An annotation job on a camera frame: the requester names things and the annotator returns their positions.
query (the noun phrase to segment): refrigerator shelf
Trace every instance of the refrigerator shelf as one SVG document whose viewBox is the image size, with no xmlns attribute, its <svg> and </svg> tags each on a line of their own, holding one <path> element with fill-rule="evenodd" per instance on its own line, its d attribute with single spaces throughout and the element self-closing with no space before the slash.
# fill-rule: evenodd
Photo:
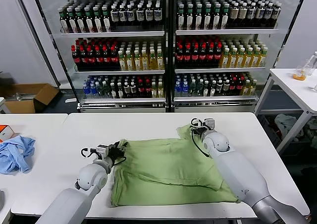
<svg viewBox="0 0 317 224">
<path fill-rule="evenodd" d="M 78 75 L 130 75 L 130 74 L 164 74 L 165 70 L 125 70 L 125 71 L 85 71 L 74 72 Z"/>
<path fill-rule="evenodd" d="M 220 73 L 220 72 L 252 72 L 261 71 L 265 67 L 250 67 L 250 68 L 208 68 L 208 69 L 175 69 L 176 74 L 182 73 Z"/>
<path fill-rule="evenodd" d="M 139 32 L 100 32 L 100 33 L 61 33 L 53 34 L 54 38 L 89 38 L 89 37 L 162 37 L 164 31 Z"/>
<path fill-rule="evenodd" d="M 219 29 L 219 30 L 176 30 L 177 36 L 186 35 L 241 35 L 241 34 L 287 34 L 288 29 Z"/>
</svg>

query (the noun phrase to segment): red bottle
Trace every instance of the red bottle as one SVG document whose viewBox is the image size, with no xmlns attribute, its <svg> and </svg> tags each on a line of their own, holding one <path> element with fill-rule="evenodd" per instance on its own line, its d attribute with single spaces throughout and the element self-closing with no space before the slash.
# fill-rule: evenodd
<svg viewBox="0 0 317 224">
<path fill-rule="evenodd" d="M 192 53 L 192 64 L 198 64 L 198 43 L 195 44 Z"/>
<path fill-rule="evenodd" d="M 97 63 L 100 66 L 103 66 L 104 65 L 104 57 L 103 57 L 102 52 L 99 51 L 99 46 L 95 46 L 95 55 L 96 55 Z"/>
<path fill-rule="evenodd" d="M 82 61 L 83 65 L 88 65 L 89 60 L 88 60 L 88 57 L 87 57 L 86 50 L 84 49 L 83 46 L 80 46 L 79 50 L 80 50 L 80 58 L 81 58 L 81 61 Z"/>
<path fill-rule="evenodd" d="M 214 59 L 214 63 L 218 65 L 221 59 L 221 42 L 219 42 L 217 47 L 214 49 L 213 59 Z"/>
<path fill-rule="evenodd" d="M 190 63 L 190 43 L 187 43 L 186 50 L 184 53 L 184 63 L 189 64 Z"/>
<path fill-rule="evenodd" d="M 206 43 L 202 44 L 202 48 L 199 51 L 199 63 L 206 63 Z"/>
<path fill-rule="evenodd" d="M 115 51 L 114 47 L 111 47 L 111 62 L 118 63 L 118 61 L 119 61 L 118 54 Z"/>
<path fill-rule="evenodd" d="M 179 45 L 178 47 L 178 52 L 177 52 L 177 56 L 176 56 L 176 62 L 178 64 L 181 64 L 183 62 L 183 46 Z"/>
<path fill-rule="evenodd" d="M 207 50 L 206 62 L 208 64 L 211 64 L 213 62 L 213 43 L 212 42 L 210 42 L 209 48 Z"/>
<path fill-rule="evenodd" d="M 81 65 L 81 59 L 80 56 L 75 48 L 74 45 L 71 46 L 71 55 L 73 57 L 73 60 L 75 62 L 76 65 Z"/>
</svg>

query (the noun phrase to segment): bottled drink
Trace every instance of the bottled drink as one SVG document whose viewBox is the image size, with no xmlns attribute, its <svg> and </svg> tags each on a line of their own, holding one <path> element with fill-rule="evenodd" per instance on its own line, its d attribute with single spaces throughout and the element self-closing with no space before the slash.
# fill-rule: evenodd
<svg viewBox="0 0 317 224">
<path fill-rule="evenodd" d="M 73 13 L 73 8 L 71 7 L 68 7 L 67 8 L 67 14 L 68 14 L 68 21 L 69 21 L 69 24 L 70 24 L 70 29 L 69 31 L 73 32 L 73 33 L 78 33 L 77 31 L 77 23 L 76 23 L 76 18 L 74 16 L 74 13 Z"/>
<path fill-rule="evenodd" d="M 260 4 L 260 6 L 257 8 L 255 19 L 254 19 L 254 23 L 253 23 L 253 27 L 260 27 L 261 26 L 261 20 L 263 18 L 264 11 L 265 11 L 264 3 L 262 2 Z"/>
<path fill-rule="evenodd" d="M 192 79 L 192 82 L 190 83 L 189 89 L 188 89 L 188 96 L 193 97 L 195 91 L 196 91 L 196 80 Z"/>
<path fill-rule="evenodd" d="M 138 5 L 137 10 L 137 19 L 138 19 L 138 25 L 142 26 L 144 25 L 144 9 L 142 8 L 142 5 Z"/>
<path fill-rule="evenodd" d="M 212 15 L 212 29 L 218 29 L 220 19 L 220 4 L 215 5 L 214 13 Z"/>
<path fill-rule="evenodd" d="M 71 47 L 71 55 L 73 57 L 73 60 L 74 60 L 75 64 L 77 66 L 80 66 L 81 65 L 81 59 L 80 59 L 80 56 L 79 56 L 79 54 L 76 51 L 74 46 Z"/>
<path fill-rule="evenodd" d="M 237 18 L 239 13 L 239 3 L 235 2 L 233 7 L 230 9 L 230 18 L 229 18 L 229 26 L 236 27 L 237 26 Z"/>
<path fill-rule="evenodd" d="M 92 17 L 91 13 L 90 13 L 90 7 L 85 7 L 84 8 L 85 10 L 85 14 L 86 14 L 86 23 L 87 23 L 87 27 L 88 27 L 88 30 L 90 33 L 93 33 L 94 32 L 94 18 Z"/>
<path fill-rule="evenodd" d="M 188 97 L 188 82 L 184 81 L 182 88 L 182 97 Z"/>
<path fill-rule="evenodd" d="M 270 19 L 273 12 L 272 6 L 273 6 L 273 3 L 270 2 L 268 4 L 268 7 L 265 9 L 263 18 L 261 20 L 261 27 L 270 27 L 270 22 L 271 22 Z"/>
<path fill-rule="evenodd" d="M 196 8 L 196 14 L 195 14 L 195 29 L 199 30 L 201 29 L 201 25 L 202 25 L 202 4 L 197 4 L 197 8 Z"/>
<path fill-rule="evenodd" d="M 193 5 L 191 3 L 187 5 L 186 18 L 186 30 L 191 30 L 193 24 Z"/>
<path fill-rule="evenodd" d="M 102 21 L 104 22 L 103 23 L 103 32 L 111 32 L 110 19 L 109 19 L 109 15 L 108 15 L 107 6 L 103 6 L 102 10 L 103 10 Z"/>
<path fill-rule="evenodd" d="M 77 22 L 77 25 L 78 25 L 77 32 L 85 33 L 86 32 L 86 28 L 87 28 L 87 24 L 86 24 L 86 20 L 83 17 L 81 8 L 80 7 L 76 7 L 75 8 L 75 12 L 76 12 L 75 21 Z"/>
<path fill-rule="evenodd" d="M 277 18 L 281 12 L 282 4 L 279 2 L 276 4 L 276 7 L 273 9 L 271 20 L 270 20 L 270 28 L 274 28 L 277 22 Z"/>
<path fill-rule="evenodd" d="M 229 94 L 230 95 L 234 95 L 234 93 L 235 93 L 236 81 L 237 81 L 236 77 L 233 77 L 232 80 L 230 81 L 230 86 L 229 86 Z"/>
<path fill-rule="evenodd" d="M 104 65 L 104 57 L 102 52 L 99 50 L 99 46 L 95 46 L 95 56 L 96 56 L 96 61 L 99 66 Z"/>
<path fill-rule="evenodd" d="M 205 13 L 205 21 L 204 21 L 204 29 L 207 30 L 209 29 L 209 24 L 210 24 L 210 19 L 211 19 L 211 4 L 207 3 L 206 4 L 206 13 Z"/>
<path fill-rule="evenodd" d="M 225 3 L 224 6 L 223 6 L 223 12 L 222 12 L 222 15 L 221 15 L 221 20 L 220 20 L 220 29 L 226 29 L 227 27 L 227 22 L 228 22 L 228 14 L 229 12 L 229 4 L 228 3 Z"/>
<path fill-rule="evenodd" d="M 180 4 L 178 6 L 177 25 L 178 25 L 178 30 L 184 29 L 184 5 L 183 4 Z"/>
</svg>

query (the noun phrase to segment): black cable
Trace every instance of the black cable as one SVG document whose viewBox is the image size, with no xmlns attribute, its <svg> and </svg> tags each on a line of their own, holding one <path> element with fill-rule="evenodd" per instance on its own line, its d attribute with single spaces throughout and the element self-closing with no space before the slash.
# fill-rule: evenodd
<svg viewBox="0 0 317 224">
<path fill-rule="evenodd" d="M 203 152 L 203 151 L 199 148 L 199 146 L 196 144 L 196 142 L 195 142 L 195 140 L 194 140 L 194 131 L 193 131 L 193 130 L 192 130 L 192 140 L 193 140 L 195 146 L 198 148 L 198 150 L 200 150 L 200 152 L 203 153 L 204 156 L 209 157 L 209 155 L 208 155 L 207 153 Z"/>
<path fill-rule="evenodd" d="M 120 163 L 122 163 L 122 162 L 124 162 L 124 161 L 126 161 L 126 157 L 122 157 L 123 158 L 123 160 L 122 161 L 120 161 L 120 162 L 118 162 L 118 163 L 115 163 L 113 166 L 116 166 L 116 165 L 118 165 L 118 164 L 120 164 Z"/>
</svg>

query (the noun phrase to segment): fold in fabric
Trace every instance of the fold in fabric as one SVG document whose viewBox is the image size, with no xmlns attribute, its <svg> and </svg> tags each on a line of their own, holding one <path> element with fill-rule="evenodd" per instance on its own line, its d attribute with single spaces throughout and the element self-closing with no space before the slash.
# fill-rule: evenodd
<svg viewBox="0 0 317 224">
<path fill-rule="evenodd" d="M 181 139 L 120 141 L 128 142 L 127 159 L 114 169 L 114 206 L 238 201 L 213 159 L 193 144 L 189 125 L 177 131 Z M 195 141 L 202 147 L 199 137 Z"/>
</svg>

